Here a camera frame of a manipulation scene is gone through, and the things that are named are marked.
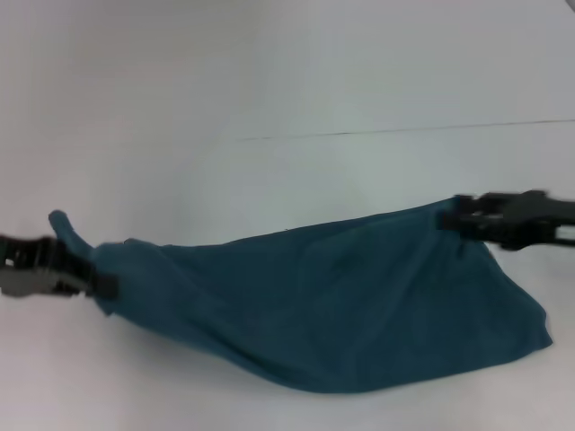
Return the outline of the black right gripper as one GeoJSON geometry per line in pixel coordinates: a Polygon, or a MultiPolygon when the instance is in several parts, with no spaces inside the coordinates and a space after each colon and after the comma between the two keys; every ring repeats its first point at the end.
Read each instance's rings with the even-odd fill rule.
{"type": "Polygon", "coordinates": [[[439,213],[437,226],[465,240],[497,243],[507,251],[534,245],[573,248],[574,202],[549,198],[541,190],[456,195],[453,213],[439,213]],[[484,217],[504,214],[505,223],[484,217]]]}

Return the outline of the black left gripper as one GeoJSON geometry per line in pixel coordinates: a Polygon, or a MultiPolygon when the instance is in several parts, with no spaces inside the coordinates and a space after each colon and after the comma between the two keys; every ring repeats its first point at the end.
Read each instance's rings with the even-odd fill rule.
{"type": "Polygon", "coordinates": [[[114,276],[95,272],[86,259],[75,255],[56,238],[19,239],[1,236],[1,294],[74,296],[84,294],[105,300],[119,295],[114,276]],[[55,284],[55,276],[60,276],[55,284]]]}

